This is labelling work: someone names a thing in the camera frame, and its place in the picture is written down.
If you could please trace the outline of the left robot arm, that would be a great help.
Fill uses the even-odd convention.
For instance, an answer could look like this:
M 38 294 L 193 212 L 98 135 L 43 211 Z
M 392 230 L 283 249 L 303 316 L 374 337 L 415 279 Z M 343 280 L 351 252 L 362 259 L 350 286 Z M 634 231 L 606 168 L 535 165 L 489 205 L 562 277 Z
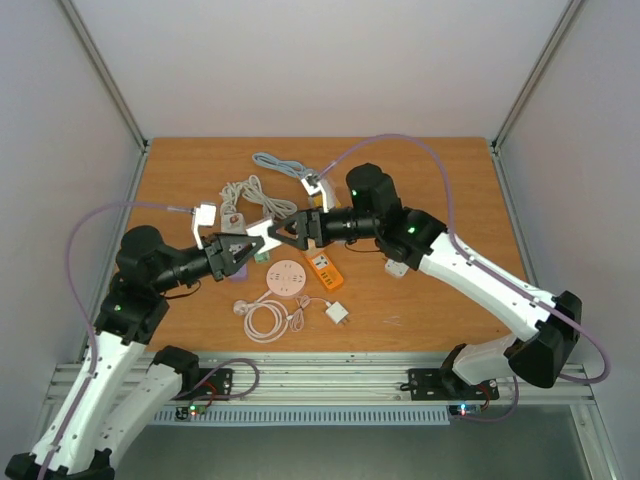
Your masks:
M 156 412 L 172 399 L 192 397 L 207 379 L 196 354 L 166 346 L 127 397 L 116 400 L 169 310 L 168 291 L 205 277 L 230 277 L 263 245 L 258 236 L 222 233 L 179 250 L 152 226 L 128 231 L 91 330 L 87 358 L 52 424 L 30 451 L 9 460 L 6 476 L 114 478 L 125 452 Z

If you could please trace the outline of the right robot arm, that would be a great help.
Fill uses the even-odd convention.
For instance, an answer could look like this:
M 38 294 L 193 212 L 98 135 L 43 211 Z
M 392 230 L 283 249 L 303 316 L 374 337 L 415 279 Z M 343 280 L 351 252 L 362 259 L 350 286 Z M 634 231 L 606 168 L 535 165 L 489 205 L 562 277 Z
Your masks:
M 392 178 L 374 164 L 353 168 L 346 184 L 351 206 L 301 210 L 269 227 L 269 236 L 301 251 L 372 239 L 387 259 L 444 282 L 500 320 L 508 335 L 462 343 L 446 357 L 439 375 L 449 398 L 499 377 L 554 386 L 580 337 L 582 302 L 576 295 L 554 295 L 487 261 L 445 223 L 404 206 Z

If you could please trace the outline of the green plug adapter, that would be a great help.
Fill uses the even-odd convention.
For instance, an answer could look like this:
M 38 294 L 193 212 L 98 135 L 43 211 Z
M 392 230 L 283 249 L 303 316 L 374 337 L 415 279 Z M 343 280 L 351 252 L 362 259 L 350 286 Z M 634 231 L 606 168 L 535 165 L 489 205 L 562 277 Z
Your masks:
M 262 252 L 254 255 L 254 260 L 257 264 L 269 262 L 270 258 L 271 256 L 269 252 Z

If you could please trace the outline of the white cube socket with flower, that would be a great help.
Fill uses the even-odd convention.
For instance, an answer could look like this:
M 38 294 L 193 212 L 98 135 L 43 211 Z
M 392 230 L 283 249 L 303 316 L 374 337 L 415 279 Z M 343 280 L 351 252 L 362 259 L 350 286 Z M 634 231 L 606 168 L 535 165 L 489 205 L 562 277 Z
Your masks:
M 222 233 L 244 235 L 246 233 L 244 216 L 238 212 L 223 213 L 220 229 Z

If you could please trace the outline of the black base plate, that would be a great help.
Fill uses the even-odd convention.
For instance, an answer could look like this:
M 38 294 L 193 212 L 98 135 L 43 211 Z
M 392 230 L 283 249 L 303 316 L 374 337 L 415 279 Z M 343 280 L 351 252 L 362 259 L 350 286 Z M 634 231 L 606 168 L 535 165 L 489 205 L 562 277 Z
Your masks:
M 175 399 L 178 401 L 208 401 L 227 400 L 233 386 L 234 371 L 222 368 L 208 377 L 201 385 L 189 393 L 180 393 Z
M 481 401 L 498 400 L 497 386 L 491 380 L 469 385 L 455 374 L 438 368 L 412 368 L 407 371 L 407 381 L 401 387 L 410 393 L 413 401 Z

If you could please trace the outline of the small white grey adapter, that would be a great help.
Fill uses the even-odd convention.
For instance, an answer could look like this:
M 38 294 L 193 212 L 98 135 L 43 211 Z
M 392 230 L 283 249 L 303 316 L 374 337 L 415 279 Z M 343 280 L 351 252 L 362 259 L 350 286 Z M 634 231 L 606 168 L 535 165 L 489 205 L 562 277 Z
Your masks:
M 246 234 L 248 236 L 260 237 L 264 242 L 264 245 L 257 251 L 257 254 L 269 252 L 282 244 L 281 241 L 272 238 L 268 233 L 269 228 L 273 225 L 274 220 L 271 217 L 266 217 L 246 226 Z

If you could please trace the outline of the orange power strip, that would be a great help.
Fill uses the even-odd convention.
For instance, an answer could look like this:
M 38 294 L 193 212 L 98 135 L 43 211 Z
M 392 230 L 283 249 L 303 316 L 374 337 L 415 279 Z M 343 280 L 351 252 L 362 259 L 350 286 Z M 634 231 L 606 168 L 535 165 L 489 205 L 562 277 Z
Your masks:
M 307 251 L 303 256 L 327 292 L 335 292 L 344 285 L 344 277 L 323 250 Z

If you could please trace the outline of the white USB charger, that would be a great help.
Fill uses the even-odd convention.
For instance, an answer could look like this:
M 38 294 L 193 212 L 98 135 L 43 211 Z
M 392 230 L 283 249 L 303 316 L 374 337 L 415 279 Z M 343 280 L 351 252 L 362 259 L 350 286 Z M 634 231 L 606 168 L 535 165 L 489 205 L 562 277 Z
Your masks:
M 330 303 L 325 310 L 326 316 L 335 325 L 343 324 L 349 316 L 349 311 L 339 302 Z

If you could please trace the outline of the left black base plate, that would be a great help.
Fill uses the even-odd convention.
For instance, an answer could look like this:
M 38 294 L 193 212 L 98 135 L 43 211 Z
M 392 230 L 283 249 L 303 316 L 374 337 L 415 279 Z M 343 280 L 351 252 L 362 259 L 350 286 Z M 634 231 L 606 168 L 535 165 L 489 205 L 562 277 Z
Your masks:
M 233 386 L 234 371 L 222 368 L 208 377 L 201 385 L 189 393 L 180 393 L 175 399 L 178 401 L 208 401 L 227 400 Z

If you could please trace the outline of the white square plug adapter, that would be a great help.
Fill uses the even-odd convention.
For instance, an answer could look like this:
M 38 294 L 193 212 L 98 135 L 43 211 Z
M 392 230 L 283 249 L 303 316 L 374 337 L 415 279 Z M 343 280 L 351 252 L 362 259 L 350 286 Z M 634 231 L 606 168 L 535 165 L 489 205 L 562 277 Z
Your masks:
M 404 263 L 396 262 L 394 260 L 388 259 L 384 266 L 385 272 L 394 278 L 403 278 L 410 267 Z

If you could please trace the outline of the purple power strip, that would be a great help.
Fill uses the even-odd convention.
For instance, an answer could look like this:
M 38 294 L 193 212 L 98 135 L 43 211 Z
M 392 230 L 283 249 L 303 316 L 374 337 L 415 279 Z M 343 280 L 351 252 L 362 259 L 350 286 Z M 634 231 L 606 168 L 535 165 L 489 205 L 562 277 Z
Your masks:
M 232 282 L 244 282 L 248 279 L 248 266 L 243 265 L 236 273 L 231 275 L 229 279 Z

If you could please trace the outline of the yellow cube socket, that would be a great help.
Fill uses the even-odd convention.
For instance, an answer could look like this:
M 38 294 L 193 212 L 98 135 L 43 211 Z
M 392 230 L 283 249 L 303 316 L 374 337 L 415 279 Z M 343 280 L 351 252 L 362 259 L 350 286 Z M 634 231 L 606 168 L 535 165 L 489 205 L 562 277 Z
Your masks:
M 317 191 L 309 197 L 309 205 L 311 207 L 324 208 L 325 202 L 327 200 L 329 209 L 331 208 L 339 208 L 342 206 L 340 200 L 338 199 L 334 190 L 329 189 L 326 192 L 326 197 L 323 197 L 323 193 L 321 191 Z

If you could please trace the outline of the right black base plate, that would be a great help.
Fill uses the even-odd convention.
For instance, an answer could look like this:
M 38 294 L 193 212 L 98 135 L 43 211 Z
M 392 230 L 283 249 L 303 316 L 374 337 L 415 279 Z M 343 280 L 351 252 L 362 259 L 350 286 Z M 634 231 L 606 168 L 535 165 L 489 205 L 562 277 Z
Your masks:
M 455 374 L 438 368 L 412 368 L 407 371 L 407 381 L 401 387 L 410 393 L 413 401 L 481 401 L 498 400 L 497 386 L 491 380 L 469 385 Z

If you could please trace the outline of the pink round power socket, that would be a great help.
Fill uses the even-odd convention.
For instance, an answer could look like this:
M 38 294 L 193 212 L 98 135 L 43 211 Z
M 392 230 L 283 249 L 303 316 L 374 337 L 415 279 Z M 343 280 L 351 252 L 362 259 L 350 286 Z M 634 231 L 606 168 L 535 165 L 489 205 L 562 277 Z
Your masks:
M 307 275 L 303 266 L 293 260 L 274 263 L 266 274 L 269 292 L 283 299 L 292 299 L 301 294 L 306 281 Z

